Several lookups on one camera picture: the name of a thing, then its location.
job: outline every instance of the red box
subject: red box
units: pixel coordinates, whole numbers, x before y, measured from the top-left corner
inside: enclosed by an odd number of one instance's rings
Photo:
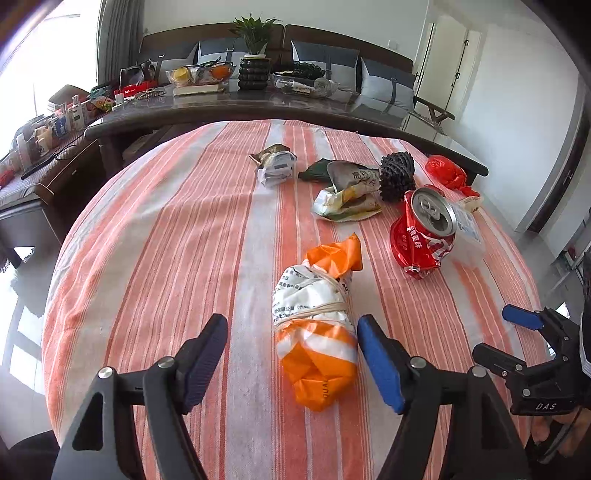
[[[145,92],[149,88],[156,88],[158,86],[158,80],[146,80],[139,85],[128,85],[123,87],[123,97],[133,97],[138,92]],[[120,90],[115,90],[115,95],[121,93]]]

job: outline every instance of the orange fruit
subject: orange fruit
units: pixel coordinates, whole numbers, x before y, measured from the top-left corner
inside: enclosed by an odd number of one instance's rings
[[[212,77],[216,80],[222,80],[230,73],[230,65],[214,65],[211,69]]]

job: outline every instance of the orange plastic bag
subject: orange plastic bag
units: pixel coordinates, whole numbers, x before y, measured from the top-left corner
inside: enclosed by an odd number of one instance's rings
[[[357,374],[357,337],[347,315],[352,271],[361,270],[357,235],[306,253],[273,294],[276,350],[298,403],[320,411]]]

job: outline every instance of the blue gripper pad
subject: blue gripper pad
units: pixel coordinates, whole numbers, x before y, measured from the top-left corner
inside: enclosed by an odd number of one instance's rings
[[[209,382],[222,357],[228,340],[228,321],[226,317],[216,313],[212,315],[199,337],[194,340],[201,341],[202,344],[191,370],[184,379],[185,395],[183,404],[186,411],[190,411],[195,405],[199,405],[203,401]]]
[[[363,315],[359,319],[357,340],[384,403],[390,405],[396,413],[402,414],[405,411],[405,400],[401,391],[400,373],[386,347],[392,340],[384,335],[371,315]]]
[[[515,305],[505,305],[505,307],[503,307],[502,315],[507,322],[521,325],[530,330],[539,330],[544,326],[544,323],[540,320],[538,314],[516,307]]]

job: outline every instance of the striped tablecloth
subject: striped tablecloth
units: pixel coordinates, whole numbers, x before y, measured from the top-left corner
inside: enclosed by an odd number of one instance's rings
[[[213,312],[230,338],[202,405],[186,418],[201,462],[215,479],[376,478],[400,417],[381,400],[360,355],[358,379],[321,413],[295,403],[274,351],[271,295],[304,253],[357,233],[363,270],[353,274],[350,317],[371,313],[412,355],[466,371],[479,342],[545,361],[540,335],[501,318],[513,303],[540,307],[535,283],[512,241],[482,210],[486,239],[478,268],[444,260],[424,280],[405,275],[389,244],[397,205],[361,222],[330,223],[310,207],[320,186],[289,180],[266,189],[247,158],[283,143],[297,170],[320,158],[377,165],[407,150],[418,184],[449,199],[461,194],[429,179],[425,156],[406,142],[299,121],[206,125],[167,142],[112,178],[80,215],[61,249],[43,337],[51,422],[63,439],[96,371],[140,370],[177,352]],[[508,400],[500,382],[501,394]],[[138,440],[148,480],[158,478],[144,409]],[[450,409],[440,411],[426,478],[437,478]],[[528,421],[515,418],[520,435]]]

